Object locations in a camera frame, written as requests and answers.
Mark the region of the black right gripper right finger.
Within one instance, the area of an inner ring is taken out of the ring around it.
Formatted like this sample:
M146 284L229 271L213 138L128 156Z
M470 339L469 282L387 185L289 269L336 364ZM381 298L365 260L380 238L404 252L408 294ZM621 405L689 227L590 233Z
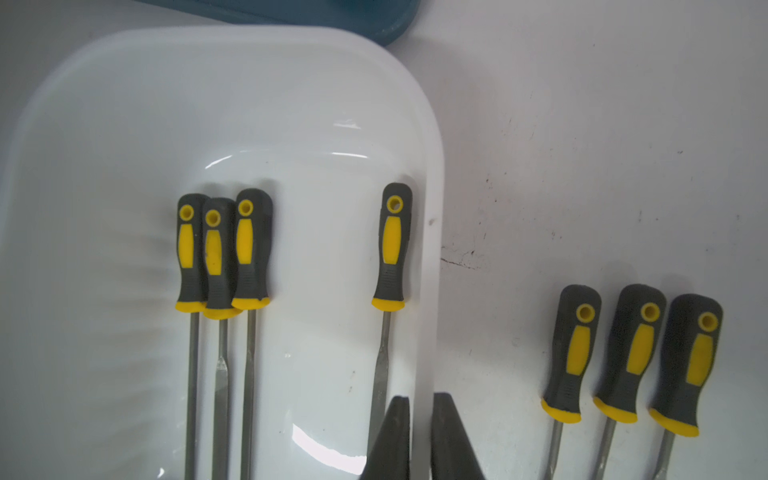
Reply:
M434 480L485 480L456 404L447 392L434 394L430 460Z

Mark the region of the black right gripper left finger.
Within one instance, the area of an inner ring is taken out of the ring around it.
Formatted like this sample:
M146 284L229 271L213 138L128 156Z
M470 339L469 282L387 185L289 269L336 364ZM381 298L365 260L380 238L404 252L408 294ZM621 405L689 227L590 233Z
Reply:
M410 479L411 419L408 397L395 396L367 457L360 480Z

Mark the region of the black yellow file tool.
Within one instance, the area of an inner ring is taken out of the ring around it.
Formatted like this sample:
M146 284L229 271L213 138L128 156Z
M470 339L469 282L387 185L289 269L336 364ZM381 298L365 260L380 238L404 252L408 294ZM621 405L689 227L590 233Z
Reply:
M392 313L405 307L403 275L411 232L413 193L405 183L388 184L382 194L378 229L379 269L372 305L383 313L374 368L367 455L371 456L387 408Z
M592 472L604 477L615 427L638 420L636 399L654 354L667 300L651 286L631 284L619 295L608 335L603 373L593 403L606 421Z
M197 402L199 363L199 321L208 299L207 274L202 244L203 206L209 199L201 193L188 193L178 201L177 258L181 272L180 293L175 308L190 314L187 410L184 478L196 478Z
M232 305L247 313L240 477L253 471L254 404L258 311L269 305L267 266L271 253L273 202L263 190L242 190L237 198L237 288Z
M204 314L218 323L211 477L226 479L230 438L228 320L240 313L232 305L237 280L233 240L234 201L223 197L211 198L204 205L203 215L204 254L208 278L208 300Z
M543 410L553 419L545 479L555 475L563 426L581 421L581 385L593 352L601 305L599 293L586 285L568 285L560 294L551 368L541 400Z
M676 437L700 435L698 401L711 373L718 347L723 309L714 299L695 293L671 303L660 354L650 416L664 429L653 477L665 479Z

